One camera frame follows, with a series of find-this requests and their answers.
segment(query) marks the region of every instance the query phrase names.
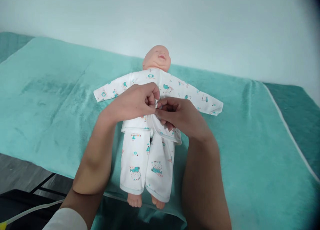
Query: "doll head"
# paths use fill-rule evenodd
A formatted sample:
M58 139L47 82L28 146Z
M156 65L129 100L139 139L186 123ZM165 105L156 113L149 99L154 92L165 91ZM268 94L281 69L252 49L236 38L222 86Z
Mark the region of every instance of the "doll head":
M162 45L156 45L149 50L146 57L144 57L142 67L143 70L150 68L159 68L168 72L171 64L169 51Z

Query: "sleeve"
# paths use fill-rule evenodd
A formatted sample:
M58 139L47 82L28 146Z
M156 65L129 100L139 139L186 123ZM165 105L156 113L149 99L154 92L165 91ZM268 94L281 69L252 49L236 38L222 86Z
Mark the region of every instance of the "sleeve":
M189 99L199 112L205 114L218 115L222 112L223 103L221 101L178 78L176 78L176 82L178 82L179 91L175 91L174 95L178 94L179 96L174 97Z
M79 213L71 208L61 208L55 212L43 230L87 230L87 224Z
M129 73L127 75L119 77L93 91L94 97L96 98L97 102L113 99L122 94L131 86L131 75L132 73Z

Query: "hand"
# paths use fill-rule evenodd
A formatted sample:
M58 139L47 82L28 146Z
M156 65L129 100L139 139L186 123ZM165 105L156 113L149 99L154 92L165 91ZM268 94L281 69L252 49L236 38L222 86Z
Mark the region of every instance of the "hand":
M155 83L135 84L109 104L100 116L119 122L154 114L155 100L159 98L160 91Z
M166 124L169 131L177 127L189 138L205 140L213 136L206 121L196 110L190 100L173 97L158 101L155 115L161 118L161 124Z

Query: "baby onesie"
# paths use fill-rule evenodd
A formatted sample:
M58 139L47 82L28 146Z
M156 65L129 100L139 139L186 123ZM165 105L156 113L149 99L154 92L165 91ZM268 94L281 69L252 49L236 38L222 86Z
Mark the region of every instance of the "baby onesie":
M192 85L164 72L148 69L129 73L96 89L98 102L119 96L133 84L154 82L159 87L160 98L189 99L202 113L218 115L223 103L197 90ZM169 131L161 125L156 115L145 115L123 121L124 133L120 188L132 194L141 194L146 186L148 192L162 202L170 199L175 145L181 144L178 129Z

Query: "baby doll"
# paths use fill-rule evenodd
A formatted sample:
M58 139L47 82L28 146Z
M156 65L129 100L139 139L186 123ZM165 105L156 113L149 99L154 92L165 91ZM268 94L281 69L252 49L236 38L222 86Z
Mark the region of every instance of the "baby doll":
M133 84L154 82L160 97L189 99L198 111L217 115L223 103L167 73L171 64L168 50L154 46L144 58L143 70L129 73L94 91L98 102L112 99ZM120 188L128 193L128 203L141 207L141 194L146 185L152 202L162 209L170 199L175 145L181 144L178 129L169 131L155 115L145 115L123 122L124 133Z

